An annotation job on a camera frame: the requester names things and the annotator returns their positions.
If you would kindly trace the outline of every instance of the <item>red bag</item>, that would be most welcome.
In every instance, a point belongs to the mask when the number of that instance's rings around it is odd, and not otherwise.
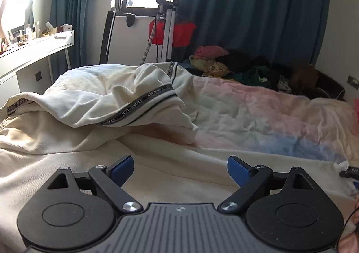
[[[155,20],[151,21],[150,23],[150,34],[149,34],[150,36],[154,23]],[[195,30],[196,28],[197,26],[192,22],[183,21],[176,23],[173,29],[172,47],[183,47],[190,45],[193,30]],[[160,20],[157,23],[156,34],[155,37],[153,38],[152,44],[163,44],[163,37],[164,37],[164,22]]]

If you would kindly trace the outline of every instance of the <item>gray ribbed panel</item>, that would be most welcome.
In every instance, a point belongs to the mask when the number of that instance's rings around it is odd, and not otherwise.
[[[258,241],[238,216],[222,215],[212,204],[152,203],[125,216],[114,233],[84,253],[278,253]]]

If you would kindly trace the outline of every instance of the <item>blue curtain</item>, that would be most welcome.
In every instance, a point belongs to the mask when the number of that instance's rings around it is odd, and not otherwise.
[[[186,57],[200,45],[240,49],[288,66],[314,64],[329,0],[180,0],[179,14],[197,29]]]
[[[50,23],[54,26],[63,24],[73,25],[75,30],[75,45],[69,48],[71,68],[86,65],[85,45],[85,13],[87,0],[53,0],[51,6]],[[53,77],[57,79],[65,71],[67,64],[63,51],[51,56]]]

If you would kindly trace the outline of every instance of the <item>vanity table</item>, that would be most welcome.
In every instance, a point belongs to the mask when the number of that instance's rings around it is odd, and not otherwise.
[[[74,31],[66,31],[34,39],[0,55],[0,107],[20,92],[43,94],[53,84],[49,55],[65,51],[71,69],[67,48],[74,44]]]

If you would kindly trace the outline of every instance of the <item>white blanket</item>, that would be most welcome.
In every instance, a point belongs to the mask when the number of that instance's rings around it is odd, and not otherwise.
[[[123,188],[144,206],[148,202],[217,205],[238,189],[226,170],[228,157],[235,154],[250,165],[267,165],[276,172],[303,167],[348,215],[354,191],[339,178],[337,164],[195,148],[130,133],[136,131],[133,126],[156,124],[167,133],[175,132],[184,143],[192,142],[197,129],[191,122],[196,117],[192,99],[200,100],[192,79],[172,63],[93,66],[67,72],[43,96],[25,93],[11,98],[0,110],[4,117],[14,112],[0,127],[0,241],[16,252],[24,250],[17,214],[58,167],[84,172],[126,154],[133,155],[135,172]],[[167,84],[175,93],[170,89],[154,96],[134,108],[131,118],[117,120],[143,94]],[[21,98],[28,101],[14,106]]]

